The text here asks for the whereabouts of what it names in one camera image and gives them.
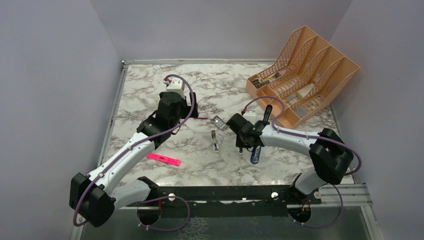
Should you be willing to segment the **red white staple box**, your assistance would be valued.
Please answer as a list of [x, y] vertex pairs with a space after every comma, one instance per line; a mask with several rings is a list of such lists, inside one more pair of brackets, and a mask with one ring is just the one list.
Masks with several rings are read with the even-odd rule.
[[208, 112], [207, 111], [199, 111], [198, 116], [196, 119], [207, 119], [208, 118]]

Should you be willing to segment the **white stapler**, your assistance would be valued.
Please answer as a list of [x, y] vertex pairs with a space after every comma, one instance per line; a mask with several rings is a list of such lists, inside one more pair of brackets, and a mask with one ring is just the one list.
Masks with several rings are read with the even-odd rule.
[[211, 147], [213, 151], [216, 153], [220, 151], [217, 134], [215, 130], [211, 131]]

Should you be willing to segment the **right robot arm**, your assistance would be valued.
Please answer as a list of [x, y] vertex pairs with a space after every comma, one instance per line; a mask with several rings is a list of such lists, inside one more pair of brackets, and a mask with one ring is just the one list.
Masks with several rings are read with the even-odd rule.
[[226, 124], [236, 134], [238, 148], [276, 147], [310, 157], [312, 168], [297, 176], [287, 193], [296, 204], [326, 184], [339, 185], [354, 158], [352, 150], [329, 128], [320, 132], [301, 132], [264, 120], [251, 123], [239, 113]]

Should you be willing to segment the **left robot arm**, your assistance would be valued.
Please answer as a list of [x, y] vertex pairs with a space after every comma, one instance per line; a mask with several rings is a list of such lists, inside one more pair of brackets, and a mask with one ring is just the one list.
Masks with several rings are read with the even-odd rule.
[[188, 120], [198, 117], [196, 93], [187, 99], [177, 92], [161, 92], [158, 108], [141, 122], [130, 140], [116, 154], [87, 175], [77, 173], [71, 180], [69, 206], [74, 210], [73, 223], [83, 217], [93, 227], [103, 225], [115, 209], [136, 201], [152, 205], [157, 191], [143, 181], [118, 187], [121, 179], [144, 157], [153, 153], [175, 129]]

